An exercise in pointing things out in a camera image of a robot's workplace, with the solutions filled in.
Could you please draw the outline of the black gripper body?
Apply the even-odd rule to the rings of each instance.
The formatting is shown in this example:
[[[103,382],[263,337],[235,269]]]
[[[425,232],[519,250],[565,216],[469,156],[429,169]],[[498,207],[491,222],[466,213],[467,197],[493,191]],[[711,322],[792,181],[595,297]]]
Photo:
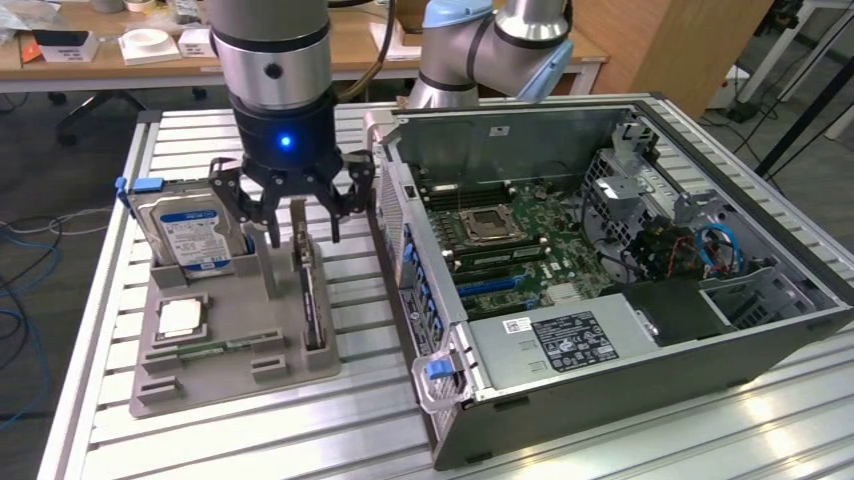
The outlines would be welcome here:
[[[333,97],[275,110],[231,99],[243,150],[244,174],[266,189],[331,185],[343,166]]]

